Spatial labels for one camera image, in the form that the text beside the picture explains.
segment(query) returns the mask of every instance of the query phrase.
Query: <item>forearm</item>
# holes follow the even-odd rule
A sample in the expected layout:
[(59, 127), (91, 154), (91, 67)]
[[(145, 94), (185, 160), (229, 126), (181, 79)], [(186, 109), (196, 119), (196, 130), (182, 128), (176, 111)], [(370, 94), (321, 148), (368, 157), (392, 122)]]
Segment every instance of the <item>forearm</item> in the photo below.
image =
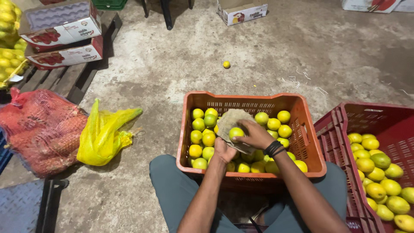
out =
[(285, 151), (277, 154), (274, 160), (303, 221), (311, 232), (349, 232), (338, 213)]
[(210, 232), (225, 171), (226, 164), (218, 156), (213, 156), (200, 188), (187, 208), (177, 232)]

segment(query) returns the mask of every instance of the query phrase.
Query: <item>black wristband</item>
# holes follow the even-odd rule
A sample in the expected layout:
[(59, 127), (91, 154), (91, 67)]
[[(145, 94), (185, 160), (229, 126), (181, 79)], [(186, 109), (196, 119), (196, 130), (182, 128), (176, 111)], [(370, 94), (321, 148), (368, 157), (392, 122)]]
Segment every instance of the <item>black wristband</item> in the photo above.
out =
[(279, 149), (279, 147), (283, 146), (279, 141), (274, 141), (272, 142), (265, 150), (266, 155), (268, 155), (269, 157), (274, 157), (275, 155), (279, 154), (281, 151), (284, 151), (284, 147), (282, 150), (276, 152), (277, 149)]

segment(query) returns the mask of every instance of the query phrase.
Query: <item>concrete floor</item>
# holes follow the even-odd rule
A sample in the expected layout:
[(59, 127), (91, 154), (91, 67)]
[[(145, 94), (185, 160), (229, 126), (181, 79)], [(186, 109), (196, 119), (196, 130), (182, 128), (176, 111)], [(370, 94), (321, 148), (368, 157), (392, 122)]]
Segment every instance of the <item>concrete floor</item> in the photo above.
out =
[[(339, 0), (270, 0), (268, 16), (227, 27), (215, 0), (196, 1), (193, 10), (181, 0), (170, 4), (175, 25), (167, 31), (159, 3), (147, 7), (148, 19), (135, 0), (120, 13), (114, 57), (81, 103), (87, 111), (95, 98), (111, 111), (141, 107), (133, 127), (146, 134), (103, 167), (78, 164), (60, 175), (70, 185), (62, 192), (56, 232), (168, 232), (148, 164), (160, 154), (175, 156), (188, 91), (295, 92), (306, 97), (314, 122), (344, 100), (414, 106), (414, 14), (344, 11)], [(300, 86), (293, 88), (288, 76)], [(0, 187), (34, 179), (13, 157)], [(225, 211), (233, 222), (260, 208), (251, 199), (262, 201), (248, 195), (228, 201), (231, 196), (221, 194), (219, 205), (235, 206)]]

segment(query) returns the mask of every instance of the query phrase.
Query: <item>cardboard box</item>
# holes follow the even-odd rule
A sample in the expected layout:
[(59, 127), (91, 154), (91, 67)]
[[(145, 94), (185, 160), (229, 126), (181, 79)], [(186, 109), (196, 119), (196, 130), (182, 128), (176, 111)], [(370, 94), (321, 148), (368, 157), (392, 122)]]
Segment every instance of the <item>cardboard box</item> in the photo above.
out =
[(96, 61), (102, 59), (104, 39), (101, 35), (64, 45), (59, 50), (36, 52), (30, 46), (26, 47), (24, 56), (32, 61), (40, 70), (50, 70), (63, 66)]
[(19, 28), (19, 35), (37, 51), (100, 34), (100, 17), (90, 0), (73, 0), (25, 10)]
[(268, 0), (217, 0), (217, 13), (227, 26), (266, 16)]
[(414, 0), (401, 0), (394, 11), (414, 12)]
[(344, 10), (391, 13), (401, 0), (342, 0)]

